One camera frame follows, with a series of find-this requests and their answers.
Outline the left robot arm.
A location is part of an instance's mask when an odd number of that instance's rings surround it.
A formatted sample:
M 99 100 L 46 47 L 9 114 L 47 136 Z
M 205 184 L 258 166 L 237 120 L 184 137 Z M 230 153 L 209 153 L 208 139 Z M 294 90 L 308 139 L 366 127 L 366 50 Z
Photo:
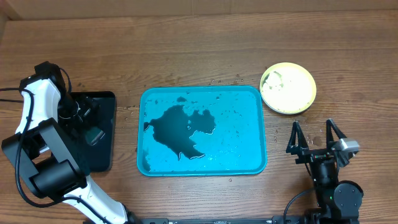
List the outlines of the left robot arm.
M 116 97 L 110 91 L 74 92 L 67 72 L 43 62 L 22 79 L 19 126 L 1 148 L 14 167 L 16 187 L 27 203 L 44 207 L 66 203 L 90 223 L 139 223 L 124 204 L 113 200 L 91 177 L 110 170 Z

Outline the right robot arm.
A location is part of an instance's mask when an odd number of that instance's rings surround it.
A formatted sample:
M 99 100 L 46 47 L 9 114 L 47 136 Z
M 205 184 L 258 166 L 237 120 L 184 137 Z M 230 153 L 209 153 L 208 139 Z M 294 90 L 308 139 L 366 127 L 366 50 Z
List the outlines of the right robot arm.
M 309 149 L 298 121 L 294 121 L 286 152 L 296 155 L 296 164 L 304 164 L 313 187 L 293 197 L 284 209 L 283 223 L 358 223 L 364 192 L 350 180 L 340 181 L 340 169 L 359 152 L 359 143 L 346 137 L 332 119 L 326 121 L 326 148 Z M 317 208 L 308 209 L 298 218 L 287 215 L 300 197 L 315 193 Z

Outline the yellow-green plate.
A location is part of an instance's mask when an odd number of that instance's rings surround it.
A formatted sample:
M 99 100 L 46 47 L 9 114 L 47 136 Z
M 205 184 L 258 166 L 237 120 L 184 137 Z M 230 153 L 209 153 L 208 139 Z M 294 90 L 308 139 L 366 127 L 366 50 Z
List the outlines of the yellow-green plate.
M 317 86 L 307 69 L 296 63 L 281 62 L 262 74 L 259 91 L 270 109 L 282 114 L 299 114 L 315 101 Z

